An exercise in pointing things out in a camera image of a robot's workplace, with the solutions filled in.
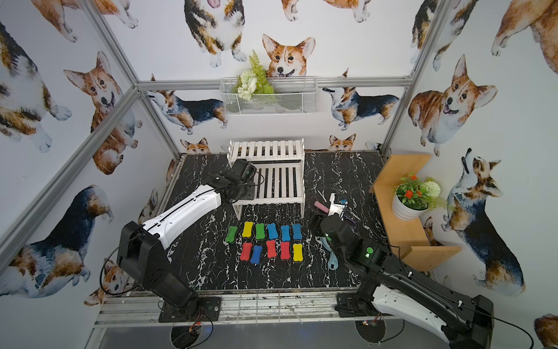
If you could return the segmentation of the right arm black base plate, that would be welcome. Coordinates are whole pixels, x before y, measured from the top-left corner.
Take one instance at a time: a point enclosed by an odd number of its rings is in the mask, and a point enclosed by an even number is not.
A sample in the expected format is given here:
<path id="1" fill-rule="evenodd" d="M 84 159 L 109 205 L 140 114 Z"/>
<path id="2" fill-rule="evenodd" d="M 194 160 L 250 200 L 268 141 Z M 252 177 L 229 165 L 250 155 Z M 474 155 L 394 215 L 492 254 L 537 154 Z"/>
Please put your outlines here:
<path id="1" fill-rule="evenodd" d="M 372 304 L 362 300 L 356 293 L 338 293 L 334 306 L 341 318 L 376 316 L 379 312 Z"/>

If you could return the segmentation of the yellow eraser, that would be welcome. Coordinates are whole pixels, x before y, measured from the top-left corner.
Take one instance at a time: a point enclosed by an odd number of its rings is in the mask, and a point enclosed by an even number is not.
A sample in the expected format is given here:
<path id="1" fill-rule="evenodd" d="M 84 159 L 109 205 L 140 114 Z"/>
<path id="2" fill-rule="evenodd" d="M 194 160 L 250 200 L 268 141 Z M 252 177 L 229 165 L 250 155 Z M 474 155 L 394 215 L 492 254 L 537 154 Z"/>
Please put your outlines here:
<path id="1" fill-rule="evenodd" d="M 293 244 L 293 261 L 301 263 L 303 260 L 303 244 Z"/>

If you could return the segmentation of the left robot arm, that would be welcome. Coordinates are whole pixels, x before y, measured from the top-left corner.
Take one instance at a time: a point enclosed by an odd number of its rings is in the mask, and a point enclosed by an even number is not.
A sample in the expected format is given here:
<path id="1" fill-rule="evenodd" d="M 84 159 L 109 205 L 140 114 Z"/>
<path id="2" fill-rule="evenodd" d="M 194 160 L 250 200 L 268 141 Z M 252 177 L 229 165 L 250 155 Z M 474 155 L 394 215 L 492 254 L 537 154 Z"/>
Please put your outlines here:
<path id="1" fill-rule="evenodd" d="M 228 170 L 214 174 L 167 211 L 145 221 L 126 224 L 116 262 L 139 285 L 165 302 L 189 313 L 199 308 L 199 298 L 189 283 L 171 272 L 167 249 L 174 240 L 204 215 L 237 200 L 254 196 L 256 167 L 245 159 Z"/>

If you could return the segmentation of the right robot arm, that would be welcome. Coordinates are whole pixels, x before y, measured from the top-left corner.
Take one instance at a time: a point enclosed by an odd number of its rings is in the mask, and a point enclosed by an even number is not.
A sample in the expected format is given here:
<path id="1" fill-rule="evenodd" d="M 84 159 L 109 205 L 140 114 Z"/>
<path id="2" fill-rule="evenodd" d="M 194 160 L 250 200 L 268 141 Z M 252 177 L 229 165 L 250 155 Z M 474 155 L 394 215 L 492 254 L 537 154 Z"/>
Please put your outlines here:
<path id="1" fill-rule="evenodd" d="M 357 235 L 339 215 L 315 214 L 313 235 L 324 237 L 340 263 L 358 275 L 361 310 L 373 308 L 437 335 L 450 348 L 489 348 L 493 302 L 453 291 L 404 263 L 382 244 Z"/>

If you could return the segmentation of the red eraser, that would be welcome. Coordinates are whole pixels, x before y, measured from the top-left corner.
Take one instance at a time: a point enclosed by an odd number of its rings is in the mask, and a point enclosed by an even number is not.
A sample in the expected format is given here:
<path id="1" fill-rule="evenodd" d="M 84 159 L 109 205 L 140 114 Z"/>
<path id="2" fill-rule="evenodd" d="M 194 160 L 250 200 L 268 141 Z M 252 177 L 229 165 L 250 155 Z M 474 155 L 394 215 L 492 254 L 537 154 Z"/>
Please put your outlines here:
<path id="1" fill-rule="evenodd" d="M 280 243 L 280 259 L 281 260 L 291 259 L 291 244 L 289 241 L 282 241 Z"/>
<path id="2" fill-rule="evenodd" d="M 276 240 L 268 240 L 266 241 L 266 248 L 267 248 L 267 258 L 274 259 L 277 257 L 277 250 L 276 250 Z"/>
<path id="3" fill-rule="evenodd" d="M 240 261 L 250 261 L 252 247 L 253 247 L 252 243 L 249 243 L 249 242 L 243 243 L 242 250 L 241 250 Z"/>

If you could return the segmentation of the light blue eraser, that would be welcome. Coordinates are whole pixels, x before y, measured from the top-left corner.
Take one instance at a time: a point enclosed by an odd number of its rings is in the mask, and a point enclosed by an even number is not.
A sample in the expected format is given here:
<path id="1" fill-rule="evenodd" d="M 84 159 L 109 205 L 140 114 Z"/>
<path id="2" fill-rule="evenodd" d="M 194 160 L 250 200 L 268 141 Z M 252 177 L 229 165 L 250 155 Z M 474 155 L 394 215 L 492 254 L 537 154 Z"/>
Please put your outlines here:
<path id="1" fill-rule="evenodd" d="M 276 240 L 278 238 L 278 230 L 275 223 L 267 224 L 266 229 L 269 240 Z"/>
<path id="2" fill-rule="evenodd" d="M 292 238 L 295 241 L 301 241 L 302 240 L 302 226 L 297 223 L 297 224 L 293 224 L 292 226 Z"/>
<path id="3" fill-rule="evenodd" d="M 288 242 L 291 241 L 291 227 L 290 225 L 282 225 L 281 229 L 281 241 Z"/>

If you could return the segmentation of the blue eraser shelf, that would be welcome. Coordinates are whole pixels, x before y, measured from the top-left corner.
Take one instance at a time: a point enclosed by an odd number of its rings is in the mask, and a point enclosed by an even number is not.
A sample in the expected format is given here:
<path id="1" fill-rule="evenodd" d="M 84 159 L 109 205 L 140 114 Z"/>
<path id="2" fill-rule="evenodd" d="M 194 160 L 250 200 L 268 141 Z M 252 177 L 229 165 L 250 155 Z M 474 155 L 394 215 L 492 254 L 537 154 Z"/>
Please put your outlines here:
<path id="1" fill-rule="evenodd" d="M 261 246 L 261 245 L 254 245 L 253 246 L 253 251 L 252 251 L 252 255 L 251 255 L 251 259 L 250 259 L 251 264 L 254 264 L 254 265 L 260 264 L 262 251 L 263 251 L 263 246 Z"/>

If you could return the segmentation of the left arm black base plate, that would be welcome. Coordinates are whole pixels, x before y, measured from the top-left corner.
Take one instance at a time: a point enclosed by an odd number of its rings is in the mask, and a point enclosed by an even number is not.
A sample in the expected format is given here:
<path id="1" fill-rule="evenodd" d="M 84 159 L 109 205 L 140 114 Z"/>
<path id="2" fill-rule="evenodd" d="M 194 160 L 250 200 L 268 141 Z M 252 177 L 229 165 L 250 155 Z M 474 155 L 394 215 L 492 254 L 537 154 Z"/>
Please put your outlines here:
<path id="1" fill-rule="evenodd" d="M 164 301 L 158 318 L 159 323 L 178 323 L 194 321 L 217 321 L 222 306 L 221 297 L 198 297 L 187 305 L 176 306 Z"/>

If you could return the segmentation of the yellow eraser shelf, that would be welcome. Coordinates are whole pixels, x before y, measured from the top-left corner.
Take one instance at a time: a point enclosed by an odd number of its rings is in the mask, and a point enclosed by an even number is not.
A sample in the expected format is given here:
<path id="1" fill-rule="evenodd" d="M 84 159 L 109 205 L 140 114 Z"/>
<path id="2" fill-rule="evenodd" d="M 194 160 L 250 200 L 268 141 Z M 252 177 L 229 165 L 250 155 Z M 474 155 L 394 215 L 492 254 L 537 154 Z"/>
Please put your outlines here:
<path id="1" fill-rule="evenodd" d="M 251 238 L 252 237 L 252 229 L 254 227 L 254 223 L 251 221 L 246 221 L 244 223 L 244 228 L 241 236 L 243 238 Z"/>

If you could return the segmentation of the dark green eraser shelf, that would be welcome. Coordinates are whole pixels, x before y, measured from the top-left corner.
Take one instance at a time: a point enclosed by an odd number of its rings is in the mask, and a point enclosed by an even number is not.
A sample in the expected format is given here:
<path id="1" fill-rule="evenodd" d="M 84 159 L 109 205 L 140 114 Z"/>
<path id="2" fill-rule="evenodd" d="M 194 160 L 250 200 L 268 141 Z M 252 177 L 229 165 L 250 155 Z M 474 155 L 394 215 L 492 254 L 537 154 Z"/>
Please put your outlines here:
<path id="1" fill-rule="evenodd" d="M 234 225 L 229 226 L 227 235 L 225 237 L 225 242 L 228 243 L 228 244 L 234 243 L 237 232 L 238 232 L 238 227 L 237 226 L 234 226 Z"/>

